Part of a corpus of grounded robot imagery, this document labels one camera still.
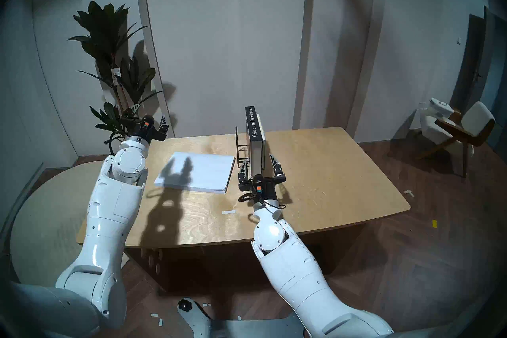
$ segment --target potted plant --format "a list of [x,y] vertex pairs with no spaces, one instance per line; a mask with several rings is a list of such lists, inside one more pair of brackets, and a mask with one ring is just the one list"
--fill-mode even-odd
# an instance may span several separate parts
[[[95,128],[111,132],[109,139],[104,141],[104,144],[109,145],[111,154],[113,154],[112,141],[124,138],[133,132],[135,120],[139,119],[138,111],[141,104],[159,93],[154,92],[142,99],[146,87],[155,77],[155,69],[148,68],[140,75],[136,57],[132,59],[123,58],[118,72],[116,58],[118,50],[136,32],[146,27],[139,27],[129,34],[129,31],[135,25],[134,23],[126,32],[120,33],[121,27],[127,21],[128,9],[125,8],[125,5],[122,5],[115,10],[112,4],[108,4],[102,9],[95,1],[90,1],[88,12],[78,11],[78,14],[73,16],[81,27],[88,31],[89,35],[69,38],[69,40],[81,42],[83,50],[95,59],[99,75],[97,76],[81,70],[78,70],[78,72],[86,73],[103,81],[115,93],[118,106],[113,106],[111,103],[106,102],[104,103],[103,110],[99,109],[99,111],[90,106],[93,115],[102,121]],[[120,96],[118,95],[118,86],[123,87],[124,91],[129,95],[133,103],[131,107],[123,108]],[[161,126],[166,126],[164,118],[162,119]]]

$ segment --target metal base plate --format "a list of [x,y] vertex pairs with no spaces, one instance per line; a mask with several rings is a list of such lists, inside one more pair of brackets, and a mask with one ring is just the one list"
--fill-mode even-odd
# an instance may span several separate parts
[[195,338],[301,338],[305,331],[297,315],[292,312],[284,319],[269,320],[213,320],[191,299],[189,311],[178,308]]

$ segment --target cable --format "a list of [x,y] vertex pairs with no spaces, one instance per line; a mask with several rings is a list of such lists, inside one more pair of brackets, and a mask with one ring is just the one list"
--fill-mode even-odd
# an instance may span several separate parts
[[273,206],[271,203],[268,203],[266,202],[263,198],[261,197],[258,197],[256,198],[254,194],[252,193],[245,193],[244,195],[241,195],[239,198],[238,198],[238,201],[239,202],[246,202],[247,200],[255,200],[255,201],[259,201],[261,202],[261,204],[267,204],[268,206],[271,206],[271,207],[274,207],[278,210],[283,210],[285,207],[287,207],[286,205],[280,203],[278,207],[276,206]]
[[276,207],[276,206],[273,206],[271,203],[268,203],[268,202],[266,202],[265,200],[262,200],[262,199],[261,199],[261,203],[265,203],[265,204],[267,204],[268,206],[271,206],[271,207],[277,208],[278,210],[283,210],[285,207],[287,207],[287,206],[285,206],[284,204],[282,204],[282,203],[280,203],[280,202],[278,202],[278,207]]

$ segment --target wooden chair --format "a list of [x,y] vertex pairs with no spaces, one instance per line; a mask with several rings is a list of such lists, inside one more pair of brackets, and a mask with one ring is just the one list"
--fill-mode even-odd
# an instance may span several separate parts
[[474,146],[483,144],[495,126],[495,118],[481,102],[476,102],[464,116],[455,111],[449,119],[437,119],[421,112],[422,135],[436,144],[416,159],[429,157],[440,149],[452,155],[463,155],[463,177],[466,177],[468,158],[474,155]]

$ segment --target arched wall panel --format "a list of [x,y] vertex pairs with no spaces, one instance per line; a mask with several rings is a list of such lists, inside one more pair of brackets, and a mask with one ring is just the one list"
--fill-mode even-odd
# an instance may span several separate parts
[[147,2],[176,137],[232,133],[244,122],[239,0]]
[[99,122],[89,106],[102,106],[100,83],[76,70],[93,72],[93,59],[79,42],[67,41],[87,32],[72,15],[82,9],[82,0],[33,0],[33,29],[41,67],[63,127],[79,156],[107,153],[107,132],[95,128]]
[[373,0],[308,0],[296,128],[346,128],[368,39]]

